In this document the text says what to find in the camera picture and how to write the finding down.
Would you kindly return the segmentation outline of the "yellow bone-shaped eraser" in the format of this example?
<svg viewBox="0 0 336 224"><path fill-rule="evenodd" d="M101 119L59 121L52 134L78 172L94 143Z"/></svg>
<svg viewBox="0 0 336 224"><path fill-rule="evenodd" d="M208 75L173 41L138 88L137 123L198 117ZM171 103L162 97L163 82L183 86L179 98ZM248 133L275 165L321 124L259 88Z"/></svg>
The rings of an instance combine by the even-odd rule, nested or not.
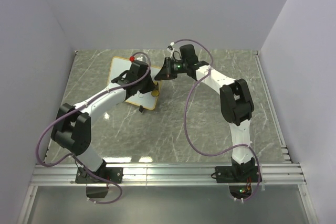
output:
<svg viewBox="0 0 336 224"><path fill-rule="evenodd" d="M151 92L151 96L158 97L160 95L160 87L156 86L155 89Z"/></svg>

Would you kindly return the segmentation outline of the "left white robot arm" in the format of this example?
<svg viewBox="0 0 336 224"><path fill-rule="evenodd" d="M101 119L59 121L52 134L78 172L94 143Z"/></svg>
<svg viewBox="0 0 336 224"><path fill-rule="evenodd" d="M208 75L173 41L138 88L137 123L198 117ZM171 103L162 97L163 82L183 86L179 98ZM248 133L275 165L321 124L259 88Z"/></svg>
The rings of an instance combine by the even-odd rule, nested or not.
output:
<svg viewBox="0 0 336 224"><path fill-rule="evenodd" d="M100 183L106 178L106 161L91 146L93 122L113 106L137 93L149 93L157 87L151 77L150 64L135 60L129 69L121 72L91 98L75 105L63 104L59 108L51 139L69 150L88 169L90 180Z"/></svg>

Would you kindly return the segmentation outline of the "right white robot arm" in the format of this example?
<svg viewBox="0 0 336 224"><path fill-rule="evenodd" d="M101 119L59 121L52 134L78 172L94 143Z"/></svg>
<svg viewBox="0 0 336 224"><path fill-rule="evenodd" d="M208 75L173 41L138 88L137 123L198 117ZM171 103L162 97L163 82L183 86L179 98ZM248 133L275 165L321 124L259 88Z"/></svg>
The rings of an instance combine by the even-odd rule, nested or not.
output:
<svg viewBox="0 0 336 224"><path fill-rule="evenodd" d="M224 120L229 124L232 136L232 177L245 181L251 172L259 173L258 158L251 148L250 123L254 103L247 82L233 79L213 68L212 62L200 61L192 44L176 50L171 43L167 50L170 56L155 76L155 80L174 80L179 74L187 74L195 84L203 83L216 91L220 97L220 108Z"/></svg>

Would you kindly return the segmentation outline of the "right black whiteboard foot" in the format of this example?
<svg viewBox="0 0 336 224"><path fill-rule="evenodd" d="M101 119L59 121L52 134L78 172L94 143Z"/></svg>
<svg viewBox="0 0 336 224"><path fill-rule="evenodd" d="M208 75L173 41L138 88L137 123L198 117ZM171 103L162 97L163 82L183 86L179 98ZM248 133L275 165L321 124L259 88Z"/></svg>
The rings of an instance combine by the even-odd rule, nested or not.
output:
<svg viewBox="0 0 336 224"><path fill-rule="evenodd" d="M140 112L140 113L143 113L143 111L144 111L144 107L141 105L141 106L139 107L139 112Z"/></svg>

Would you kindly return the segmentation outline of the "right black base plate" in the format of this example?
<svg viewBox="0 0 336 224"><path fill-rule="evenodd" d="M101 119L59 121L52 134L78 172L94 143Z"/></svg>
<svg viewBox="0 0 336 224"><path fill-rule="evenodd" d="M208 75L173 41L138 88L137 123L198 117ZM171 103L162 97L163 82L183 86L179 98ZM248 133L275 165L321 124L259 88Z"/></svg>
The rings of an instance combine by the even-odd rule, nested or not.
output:
<svg viewBox="0 0 336 224"><path fill-rule="evenodd" d="M258 167L243 168L242 166L216 166L211 178L217 183L256 183L259 180Z"/></svg>

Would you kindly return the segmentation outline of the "aluminium mounting rail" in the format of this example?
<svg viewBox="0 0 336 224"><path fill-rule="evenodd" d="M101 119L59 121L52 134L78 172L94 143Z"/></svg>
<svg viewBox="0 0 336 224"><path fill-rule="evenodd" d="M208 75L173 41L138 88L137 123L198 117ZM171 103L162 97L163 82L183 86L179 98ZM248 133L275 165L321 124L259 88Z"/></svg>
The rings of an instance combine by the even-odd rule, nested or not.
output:
<svg viewBox="0 0 336 224"><path fill-rule="evenodd" d="M122 167L122 186L219 186L211 174L215 163L121 163L108 164ZM51 168L35 166L31 186L77 186L75 164L57 165ZM306 183L299 164L261 165L263 185L304 185Z"/></svg>

